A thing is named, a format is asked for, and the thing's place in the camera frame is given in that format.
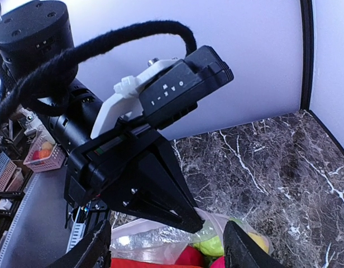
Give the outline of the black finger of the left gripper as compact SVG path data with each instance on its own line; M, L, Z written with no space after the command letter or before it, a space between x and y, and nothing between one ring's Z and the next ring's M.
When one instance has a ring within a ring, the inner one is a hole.
M129 161L102 191L102 200L111 210L189 233L200 231L204 223L169 141L154 141Z

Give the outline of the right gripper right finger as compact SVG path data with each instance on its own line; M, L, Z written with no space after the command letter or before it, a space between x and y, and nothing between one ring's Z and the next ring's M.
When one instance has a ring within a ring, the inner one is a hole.
M282 268L234 221L223 232L225 267Z

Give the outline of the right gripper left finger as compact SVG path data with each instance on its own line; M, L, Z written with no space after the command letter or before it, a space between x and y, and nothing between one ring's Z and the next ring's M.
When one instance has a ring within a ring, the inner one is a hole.
M68 253L47 267L111 267L111 224L100 221Z

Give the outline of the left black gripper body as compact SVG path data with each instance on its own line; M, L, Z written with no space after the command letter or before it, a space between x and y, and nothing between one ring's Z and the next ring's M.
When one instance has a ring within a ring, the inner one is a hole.
M64 94L67 110L57 117L40 115L40 120L69 155L64 198L71 205L102 197L102 191L120 177L129 161L154 141L167 141L155 130L135 133L125 123L92 139L90 132L102 101L78 80L73 80Z

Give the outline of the yellow bell pepper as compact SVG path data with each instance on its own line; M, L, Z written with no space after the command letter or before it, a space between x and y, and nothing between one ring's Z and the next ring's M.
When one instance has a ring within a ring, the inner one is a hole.
M263 251L269 253L270 244L266 237L252 232L248 232L247 234Z

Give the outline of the red chili pepper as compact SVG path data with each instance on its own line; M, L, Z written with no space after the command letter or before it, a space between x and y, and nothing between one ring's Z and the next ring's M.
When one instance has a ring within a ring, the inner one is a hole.
M164 265L126 259L111 259L111 268L200 268L194 265Z

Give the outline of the green apple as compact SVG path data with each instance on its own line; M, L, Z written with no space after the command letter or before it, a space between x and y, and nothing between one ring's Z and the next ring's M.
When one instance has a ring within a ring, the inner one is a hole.
M224 255L224 248L218 236L203 242L194 243L193 247L199 250L205 256L221 257Z

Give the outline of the clear zip top bag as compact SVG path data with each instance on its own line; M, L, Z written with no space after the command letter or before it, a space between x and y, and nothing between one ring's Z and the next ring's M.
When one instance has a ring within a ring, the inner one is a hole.
M223 242L223 232L228 221L236 222L246 233L259 235L246 221L222 214L209 213L199 208L197 213L204 220L203 228L189 233L159 222L137 219L111 230L112 257L154 264L172 265L187 246L218 236ZM269 237L269 255L274 248Z

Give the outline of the red pomegranate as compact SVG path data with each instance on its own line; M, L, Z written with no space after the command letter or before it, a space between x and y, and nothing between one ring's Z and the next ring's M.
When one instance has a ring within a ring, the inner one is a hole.
M187 246L180 256L175 261L176 265L184 266L198 266L210 268L225 268L224 256L211 257L203 255L199 250L194 247Z

